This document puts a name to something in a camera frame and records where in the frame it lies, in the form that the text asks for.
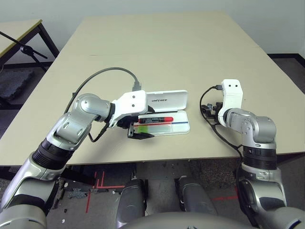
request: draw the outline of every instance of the floor mat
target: floor mat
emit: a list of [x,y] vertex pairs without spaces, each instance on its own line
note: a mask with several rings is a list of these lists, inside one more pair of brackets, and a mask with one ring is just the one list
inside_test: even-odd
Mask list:
[[13,99],[17,96],[34,76],[34,71],[10,71],[0,75],[0,96],[4,99]]
[[239,158],[217,158],[191,160],[189,165],[193,177],[204,189],[209,189],[234,187],[238,163]]

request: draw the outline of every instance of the white wall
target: white wall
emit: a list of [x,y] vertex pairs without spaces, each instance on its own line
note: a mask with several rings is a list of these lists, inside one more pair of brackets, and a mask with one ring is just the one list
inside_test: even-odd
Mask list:
[[[305,0],[1,0],[0,3],[0,21],[43,19],[59,49],[84,16],[192,10],[225,11],[267,53],[298,53],[305,42]],[[29,44],[51,56],[40,37]],[[21,53],[8,63],[13,62],[31,59]]]

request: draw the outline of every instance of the black stand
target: black stand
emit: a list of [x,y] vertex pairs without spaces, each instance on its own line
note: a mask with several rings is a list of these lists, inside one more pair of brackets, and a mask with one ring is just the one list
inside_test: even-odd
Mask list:
[[43,65],[39,62],[39,60],[34,56],[34,53],[47,59],[47,57],[45,55],[42,55],[41,53],[35,51],[32,49],[32,47],[25,45],[23,43],[21,43],[18,40],[15,40],[14,38],[10,37],[9,35],[6,35],[5,33],[0,31],[0,35],[6,37],[7,39],[10,39],[11,41],[15,42],[16,44],[20,45],[20,50],[21,52],[23,52],[24,54],[30,56],[45,72],[47,71]]

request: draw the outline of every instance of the desk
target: desk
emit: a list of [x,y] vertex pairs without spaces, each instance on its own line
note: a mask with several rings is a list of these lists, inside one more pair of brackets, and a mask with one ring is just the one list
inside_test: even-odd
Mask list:
[[[11,22],[1,22],[0,31],[9,35],[10,37],[20,41],[23,44],[26,44],[31,40],[36,34],[39,34],[43,41],[48,46],[51,53],[54,57],[57,57],[59,54],[58,49],[53,43],[51,37],[44,29],[41,19],[34,19],[28,21],[11,21]],[[15,42],[7,39],[0,35],[0,68],[5,64],[16,52],[18,52],[20,46]],[[20,109],[21,104],[10,104],[5,99],[0,97],[0,104],[2,110],[6,109]]]
[[[85,18],[0,140],[0,163],[22,164],[62,115],[71,93],[92,73],[114,66],[135,73],[147,92],[187,90],[191,130],[134,140],[127,130],[108,129],[96,143],[86,138],[69,164],[237,156],[212,132],[198,105],[207,88],[226,78],[240,80],[243,109],[274,120],[278,154],[304,151],[305,95],[229,16],[188,12]],[[112,71],[81,93],[112,101],[132,85],[129,75]],[[213,91],[204,103],[222,100],[222,93]],[[93,137],[101,127],[92,125]],[[238,133],[219,129],[241,143]]]

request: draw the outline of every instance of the table leg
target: table leg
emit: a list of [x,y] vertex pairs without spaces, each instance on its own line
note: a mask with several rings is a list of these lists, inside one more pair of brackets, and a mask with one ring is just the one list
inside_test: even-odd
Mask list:
[[53,56],[56,58],[59,54],[59,50],[57,49],[48,32],[45,30],[44,26],[41,23],[38,25],[38,28],[40,29],[39,35],[46,43]]

